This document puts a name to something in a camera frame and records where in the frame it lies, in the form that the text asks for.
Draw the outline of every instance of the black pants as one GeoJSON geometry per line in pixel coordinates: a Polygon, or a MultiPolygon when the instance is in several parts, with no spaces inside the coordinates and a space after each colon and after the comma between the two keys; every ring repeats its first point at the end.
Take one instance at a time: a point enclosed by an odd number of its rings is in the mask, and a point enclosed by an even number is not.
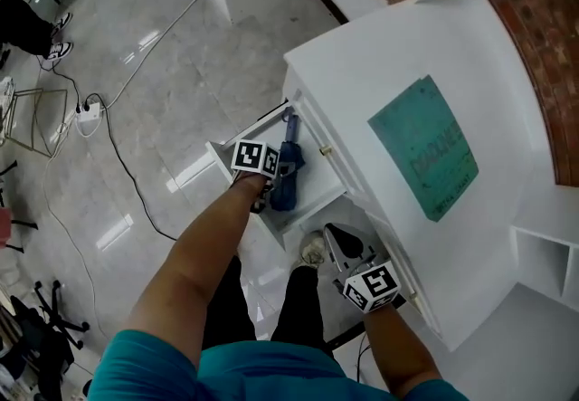
{"type": "Polygon", "coordinates": [[[24,0],[0,0],[0,43],[46,58],[51,50],[53,27],[24,0]]]}
{"type": "MultiPolygon", "coordinates": [[[[240,284],[241,273],[242,263],[234,256],[207,308],[203,349],[235,341],[256,340],[240,284]]],[[[318,348],[332,357],[324,341],[318,271],[315,269],[299,267],[289,277],[278,328],[273,332],[271,341],[318,348]]]]}

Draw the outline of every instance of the green poster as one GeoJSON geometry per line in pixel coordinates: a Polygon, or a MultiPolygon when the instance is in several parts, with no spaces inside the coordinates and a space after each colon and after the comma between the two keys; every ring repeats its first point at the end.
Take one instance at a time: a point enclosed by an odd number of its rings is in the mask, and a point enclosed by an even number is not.
{"type": "Polygon", "coordinates": [[[368,124],[434,222],[479,173],[459,123],[430,76],[402,92],[368,124]]]}

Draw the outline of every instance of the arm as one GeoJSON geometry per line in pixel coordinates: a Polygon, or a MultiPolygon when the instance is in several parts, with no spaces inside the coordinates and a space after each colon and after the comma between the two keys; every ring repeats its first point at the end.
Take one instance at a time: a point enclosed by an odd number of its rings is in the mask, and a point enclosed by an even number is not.
{"type": "Polygon", "coordinates": [[[187,227],[139,298],[126,329],[162,339],[198,368],[207,305],[237,250],[264,183],[261,176],[238,181],[187,227]]]}
{"type": "Polygon", "coordinates": [[[428,349],[392,305],[366,314],[365,329],[384,382],[394,396],[404,398],[441,374],[428,349]]]}

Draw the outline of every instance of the shoe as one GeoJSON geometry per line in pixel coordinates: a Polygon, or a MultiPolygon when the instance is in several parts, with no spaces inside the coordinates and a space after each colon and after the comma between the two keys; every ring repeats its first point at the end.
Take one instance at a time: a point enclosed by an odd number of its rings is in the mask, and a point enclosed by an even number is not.
{"type": "Polygon", "coordinates": [[[62,60],[66,55],[72,51],[72,43],[54,43],[51,47],[51,51],[46,57],[46,60],[54,62],[56,60],[62,60]]]}
{"type": "Polygon", "coordinates": [[[308,266],[317,269],[326,260],[326,242],[320,231],[308,234],[301,241],[299,248],[299,260],[294,269],[300,266],[308,266]]]}
{"type": "Polygon", "coordinates": [[[60,20],[58,20],[55,24],[54,27],[52,29],[52,34],[51,37],[54,37],[56,34],[58,34],[60,31],[62,31],[67,25],[68,23],[71,22],[72,19],[72,13],[68,12],[66,14],[64,14],[60,20]]]}

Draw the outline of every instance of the open drawer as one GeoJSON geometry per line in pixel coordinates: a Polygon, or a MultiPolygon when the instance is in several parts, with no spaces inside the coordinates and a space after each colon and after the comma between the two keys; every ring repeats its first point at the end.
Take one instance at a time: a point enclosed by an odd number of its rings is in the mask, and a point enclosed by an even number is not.
{"type": "MultiPolygon", "coordinates": [[[[235,142],[241,138],[267,142],[279,149],[285,139],[287,123],[282,120],[283,112],[290,105],[284,103],[255,124],[224,144],[207,142],[207,149],[229,181],[233,181],[231,164],[235,142]]],[[[319,145],[308,128],[299,124],[298,143],[301,146],[306,166],[298,174],[298,205],[290,212],[273,211],[265,208],[258,215],[252,215],[256,222],[284,247],[283,234],[299,226],[324,206],[346,192],[336,172],[319,153],[319,145]]]]}

